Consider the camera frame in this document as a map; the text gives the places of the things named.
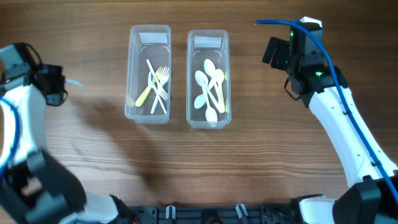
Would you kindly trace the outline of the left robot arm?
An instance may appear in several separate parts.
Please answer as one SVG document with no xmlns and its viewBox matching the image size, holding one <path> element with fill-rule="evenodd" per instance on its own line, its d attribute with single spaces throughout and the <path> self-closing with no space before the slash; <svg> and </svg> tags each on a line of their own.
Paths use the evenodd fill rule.
<svg viewBox="0 0 398 224">
<path fill-rule="evenodd" d="M 17 223 L 139 223 L 114 195 L 86 192 L 81 182 L 50 155 L 45 137 L 47 106 L 68 97 L 63 68 L 44 64 L 28 43 L 1 49 L 1 205 Z"/>
</svg>

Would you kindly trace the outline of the yellow plastic fork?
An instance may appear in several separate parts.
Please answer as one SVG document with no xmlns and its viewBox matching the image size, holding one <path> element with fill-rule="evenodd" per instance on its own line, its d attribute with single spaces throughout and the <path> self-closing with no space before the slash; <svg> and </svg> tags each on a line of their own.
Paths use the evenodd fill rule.
<svg viewBox="0 0 398 224">
<path fill-rule="evenodd" d="M 166 69 L 166 67 L 160 67 L 155 73 L 157 75 L 157 78 L 160 81 L 162 81 L 162 79 L 163 79 L 162 78 L 162 73 L 164 72 L 165 69 Z M 145 90 L 141 93 L 141 95 L 138 97 L 138 99 L 135 102 L 135 106 L 136 107 L 141 107 L 142 106 L 142 104 L 145 102 L 145 100 L 146 100 L 146 98 L 147 98 L 147 96 L 148 96 L 148 94 L 150 92 L 150 89 L 151 89 L 151 87 L 147 86 L 145 88 Z"/>
</svg>

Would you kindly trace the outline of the white fork thin handle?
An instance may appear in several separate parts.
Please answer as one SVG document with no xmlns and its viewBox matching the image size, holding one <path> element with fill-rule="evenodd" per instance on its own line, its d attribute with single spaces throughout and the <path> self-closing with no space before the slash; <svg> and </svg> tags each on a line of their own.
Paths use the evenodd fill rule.
<svg viewBox="0 0 398 224">
<path fill-rule="evenodd" d="M 156 72 L 153 69 L 152 64 L 150 63 L 149 59 L 146 60 L 148 67 L 150 68 L 150 71 L 152 72 L 153 75 L 153 79 L 155 80 L 156 83 L 156 87 L 158 88 L 158 93 L 160 95 L 161 98 L 163 98 L 164 100 L 168 100 L 169 98 L 169 94 L 165 91 L 165 89 L 163 88 L 164 84 L 166 84 L 169 80 L 169 68 L 166 67 L 166 69 L 164 70 L 164 72 L 162 73 L 162 81 L 160 81 L 157 78 L 157 75 L 155 74 Z"/>
</svg>

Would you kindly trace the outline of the pale blue white fork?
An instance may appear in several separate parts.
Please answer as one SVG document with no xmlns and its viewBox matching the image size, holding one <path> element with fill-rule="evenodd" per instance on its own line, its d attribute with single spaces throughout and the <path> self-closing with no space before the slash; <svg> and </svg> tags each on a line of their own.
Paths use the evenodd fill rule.
<svg viewBox="0 0 398 224">
<path fill-rule="evenodd" d="M 79 82 L 79 81 L 76 81 L 76 80 L 72 80 L 72 79 L 66 79 L 65 80 L 65 83 L 67 83 L 67 84 L 71 84 L 71 85 L 75 85 L 75 86 L 78 86 L 78 87 L 85 87 L 85 84 L 84 83 L 81 83 L 81 82 Z"/>
</svg>

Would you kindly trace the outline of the white spoon long thin handle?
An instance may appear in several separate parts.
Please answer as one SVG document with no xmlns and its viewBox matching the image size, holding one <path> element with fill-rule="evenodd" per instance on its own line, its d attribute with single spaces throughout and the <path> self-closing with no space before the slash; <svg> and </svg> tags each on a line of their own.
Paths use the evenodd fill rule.
<svg viewBox="0 0 398 224">
<path fill-rule="evenodd" d="M 221 97 L 221 94 L 220 94 L 217 84 L 210 86 L 210 84 L 208 83 L 208 77 L 200 70 L 197 70 L 195 72 L 195 79 L 196 79 L 197 83 L 201 86 L 203 93 L 201 95 L 198 95 L 197 98 L 195 99 L 194 107 L 196 109 L 201 108 L 203 106 L 203 103 L 199 103 L 199 98 L 203 98 L 203 101 L 206 103 L 207 107 L 210 108 L 209 99 L 211 99 L 213 104 L 217 108 L 217 110 L 220 113 L 224 113 L 225 105 L 224 105 L 224 101 Z M 215 99 L 214 95 L 211 92 L 211 89 L 213 87 L 215 87 L 216 94 L 218 96 L 217 100 Z"/>
</svg>

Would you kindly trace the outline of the cream spoon lowest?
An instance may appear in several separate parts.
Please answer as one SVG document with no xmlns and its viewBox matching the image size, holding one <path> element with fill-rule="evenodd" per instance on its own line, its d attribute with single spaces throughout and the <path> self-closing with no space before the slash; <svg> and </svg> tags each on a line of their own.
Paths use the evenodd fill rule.
<svg viewBox="0 0 398 224">
<path fill-rule="evenodd" d="M 210 89 L 207 87 L 207 84 L 208 84 L 208 80 L 205 80 L 205 89 L 206 89 L 206 91 L 207 91 L 207 94 L 208 94 L 208 96 L 210 97 L 210 99 L 212 100 L 212 102 L 214 103 L 214 105 L 215 105 L 216 107 L 218 107 L 218 101 L 216 100 L 216 98 L 214 97 L 214 95 L 212 94 L 212 92 L 210 91 Z M 201 95 L 198 95 L 198 96 L 195 98 L 194 107 L 195 107 L 195 109 L 199 109 L 199 108 L 201 108 L 205 103 L 206 103 L 205 95 L 202 93 Z"/>
</svg>

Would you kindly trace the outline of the white fork pointing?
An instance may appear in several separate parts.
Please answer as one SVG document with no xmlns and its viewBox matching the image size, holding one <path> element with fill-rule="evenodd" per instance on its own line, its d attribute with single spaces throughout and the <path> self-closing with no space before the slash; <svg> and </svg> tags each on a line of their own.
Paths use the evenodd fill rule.
<svg viewBox="0 0 398 224">
<path fill-rule="evenodd" d="M 153 70 L 153 68 L 152 68 L 152 66 L 150 64 L 148 64 L 148 67 L 150 68 L 152 74 L 156 75 L 156 77 L 157 77 L 156 82 L 157 82 L 157 95 L 158 95 L 158 97 L 156 97 L 156 100 L 154 101 L 154 103 L 152 105 L 151 113 L 154 114 L 155 108 L 156 108 L 158 103 L 160 103 L 164 113 L 166 113 L 166 109 L 165 109 L 165 107 L 163 105 L 163 102 L 162 102 L 161 98 L 163 98 L 165 100 L 168 99 L 168 94 L 163 89 L 163 86 L 169 80 L 169 68 L 168 67 L 160 67 L 158 69 L 158 71 L 154 72 L 154 70 Z"/>
</svg>

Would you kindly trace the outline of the cream fork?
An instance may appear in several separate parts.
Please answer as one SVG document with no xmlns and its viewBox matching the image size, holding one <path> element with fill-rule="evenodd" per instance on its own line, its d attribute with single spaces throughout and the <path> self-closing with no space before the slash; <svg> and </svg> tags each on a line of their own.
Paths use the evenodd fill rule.
<svg viewBox="0 0 398 224">
<path fill-rule="evenodd" d="M 148 85 L 149 85 L 149 86 L 153 89 L 153 91 L 155 92 L 155 100 L 154 100 L 154 102 L 153 102 L 153 104 L 152 104 L 152 108 L 151 108 L 150 113 L 151 113 L 151 114 L 154 114 L 155 109 L 156 109 L 156 107 L 157 107 L 158 104 L 160 104 L 160 106 L 161 106 L 161 108 L 163 109 L 164 113 L 166 113 L 167 111 L 166 111 L 165 106 L 164 106 L 164 104 L 163 104 L 163 102 L 162 102 L 162 99 L 161 99 L 161 97 L 160 97 L 160 95 L 159 95 L 159 93 L 158 93 L 158 88 L 157 88 L 156 85 L 153 83 L 152 78 L 153 78 L 152 72 L 149 72 L 149 74 L 148 74 Z"/>
</svg>

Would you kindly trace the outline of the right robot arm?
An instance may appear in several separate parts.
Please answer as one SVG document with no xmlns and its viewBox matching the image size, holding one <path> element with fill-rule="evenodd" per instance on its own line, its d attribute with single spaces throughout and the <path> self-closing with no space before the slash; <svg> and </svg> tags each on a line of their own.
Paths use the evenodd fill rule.
<svg viewBox="0 0 398 224">
<path fill-rule="evenodd" d="M 323 45 L 319 20 L 286 21 L 289 39 L 269 39 L 262 58 L 286 72 L 285 90 L 300 100 L 326 131 L 345 172 L 347 191 L 293 198 L 291 223 L 396 223 L 397 165 L 362 119 L 348 81 Z"/>
</svg>

